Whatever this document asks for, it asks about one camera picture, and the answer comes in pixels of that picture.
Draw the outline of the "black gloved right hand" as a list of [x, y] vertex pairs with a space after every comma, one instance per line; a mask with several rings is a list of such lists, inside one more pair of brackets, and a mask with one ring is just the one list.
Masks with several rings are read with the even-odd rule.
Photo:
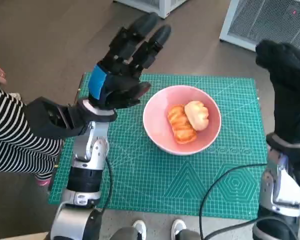
[[255, 52], [256, 64], [269, 72], [274, 89], [274, 133], [300, 143], [300, 48], [262, 40]]

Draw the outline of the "bare left hand blue tape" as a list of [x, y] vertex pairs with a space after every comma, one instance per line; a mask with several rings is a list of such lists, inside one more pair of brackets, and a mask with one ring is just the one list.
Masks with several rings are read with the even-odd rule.
[[155, 12], [145, 13], [117, 32], [108, 52], [91, 73], [88, 99], [92, 106], [112, 110], [140, 103], [140, 98], [151, 87], [149, 82], [140, 80], [142, 71], [154, 63], [171, 34], [171, 27], [166, 24], [145, 40], [158, 20]]

